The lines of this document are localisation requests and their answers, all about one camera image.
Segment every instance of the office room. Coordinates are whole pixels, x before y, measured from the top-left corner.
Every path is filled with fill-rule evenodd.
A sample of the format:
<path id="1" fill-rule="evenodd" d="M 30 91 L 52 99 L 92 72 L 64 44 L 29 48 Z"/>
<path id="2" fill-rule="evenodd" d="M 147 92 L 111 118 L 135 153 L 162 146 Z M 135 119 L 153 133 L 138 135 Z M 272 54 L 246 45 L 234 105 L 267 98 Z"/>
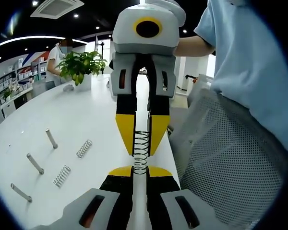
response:
<path id="1" fill-rule="evenodd" d="M 0 1 L 0 225 L 285 229 L 287 9 Z"/>

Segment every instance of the ceiling light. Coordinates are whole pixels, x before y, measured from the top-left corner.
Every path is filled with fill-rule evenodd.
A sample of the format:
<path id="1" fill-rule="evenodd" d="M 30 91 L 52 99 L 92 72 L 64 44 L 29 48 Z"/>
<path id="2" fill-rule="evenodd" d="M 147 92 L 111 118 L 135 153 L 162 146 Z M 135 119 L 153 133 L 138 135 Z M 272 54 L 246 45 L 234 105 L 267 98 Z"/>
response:
<path id="1" fill-rule="evenodd" d="M 38 1 L 32 1 L 32 6 L 37 6 L 38 5 Z"/>
<path id="2" fill-rule="evenodd" d="M 11 40 L 7 40 L 5 42 L 1 42 L 0 46 L 5 45 L 5 44 L 10 43 L 10 42 L 15 42 L 15 41 L 19 41 L 19 40 L 25 40 L 25 39 L 32 39 L 32 38 L 53 38 L 53 39 L 61 39 L 61 40 L 64 39 L 64 37 L 56 37 L 56 36 L 27 36 L 27 37 L 13 38 Z M 80 40 L 77 40 L 77 39 L 73 39 L 73 41 L 74 42 L 83 43 L 83 44 L 88 44 L 87 42 L 80 41 Z"/>

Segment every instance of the ceiling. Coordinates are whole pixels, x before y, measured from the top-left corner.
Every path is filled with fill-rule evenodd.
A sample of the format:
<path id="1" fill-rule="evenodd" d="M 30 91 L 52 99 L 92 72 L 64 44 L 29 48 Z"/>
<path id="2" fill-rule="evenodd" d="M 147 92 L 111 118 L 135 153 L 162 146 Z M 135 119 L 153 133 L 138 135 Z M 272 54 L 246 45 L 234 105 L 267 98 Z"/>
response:
<path id="1" fill-rule="evenodd" d="M 81 0 L 84 6 L 60 17 L 57 20 L 46 18 L 31 18 L 30 15 L 37 6 L 32 6 L 32 0 L 0 0 L 0 43 L 13 38 L 50 35 L 72 37 L 83 41 L 92 41 L 94 37 L 87 38 L 101 32 L 111 32 L 119 13 L 129 6 L 139 3 L 139 0 Z M 187 21 L 180 29 L 180 36 L 193 36 L 194 28 L 198 24 L 207 0 L 197 0 L 197 7 L 190 0 L 176 0 L 187 13 Z M 98 36 L 98 39 L 108 38 L 108 34 Z M 0 46 L 0 62 L 12 57 L 50 50 L 57 39 L 26 39 L 11 42 Z"/>

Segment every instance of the metal rod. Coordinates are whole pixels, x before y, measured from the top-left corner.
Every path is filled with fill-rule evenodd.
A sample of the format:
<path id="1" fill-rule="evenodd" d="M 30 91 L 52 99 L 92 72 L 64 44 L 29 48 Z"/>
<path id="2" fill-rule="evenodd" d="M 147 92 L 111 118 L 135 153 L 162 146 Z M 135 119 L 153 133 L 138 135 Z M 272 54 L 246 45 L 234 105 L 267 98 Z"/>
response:
<path id="1" fill-rule="evenodd" d="M 44 169 L 42 169 L 38 163 L 34 160 L 34 158 L 31 156 L 30 153 L 27 154 L 27 158 L 29 159 L 29 161 L 33 164 L 33 166 L 38 170 L 39 174 L 44 174 Z"/>
<path id="2" fill-rule="evenodd" d="M 26 199 L 28 202 L 32 203 L 32 197 L 26 195 L 23 191 L 21 191 L 19 188 L 16 187 L 13 183 L 11 184 L 12 190 L 17 192 L 19 195 L 21 195 L 24 199 Z"/>
<path id="3" fill-rule="evenodd" d="M 49 129 L 46 129 L 46 133 L 47 133 L 47 136 L 50 140 L 50 142 L 52 143 L 52 146 L 53 148 L 56 150 L 58 148 L 58 144 L 55 142 L 55 140 L 53 139 L 53 136 L 52 134 L 50 133 L 50 130 Z"/>

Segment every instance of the metal spring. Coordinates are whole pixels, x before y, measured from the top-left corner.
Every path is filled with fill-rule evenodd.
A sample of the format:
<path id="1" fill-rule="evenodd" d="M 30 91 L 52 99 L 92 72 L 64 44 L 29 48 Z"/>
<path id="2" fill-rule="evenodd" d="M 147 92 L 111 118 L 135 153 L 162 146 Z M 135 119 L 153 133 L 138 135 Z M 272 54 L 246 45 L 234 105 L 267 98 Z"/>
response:
<path id="1" fill-rule="evenodd" d="M 87 140 L 82 147 L 79 149 L 79 151 L 76 153 L 77 157 L 82 158 L 88 151 L 88 149 L 92 146 L 92 141 Z"/>
<path id="2" fill-rule="evenodd" d="M 136 131 L 134 138 L 133 172 L 138 175 L 146 173 L 148 158 L 149 132 Z"/>
<path id="3" fill-rule="evenodd" d="M 65 165 L 60 171 L 60 173 L 57 175 L 57 177 L 54 179 L 53 183 L 57 187 L 61 188 L 61 186 L 63 185 L 64 181 L 67 179 L 67 176 L 69 175 L 70 172 L 71 172 L 70 167 Z"/>

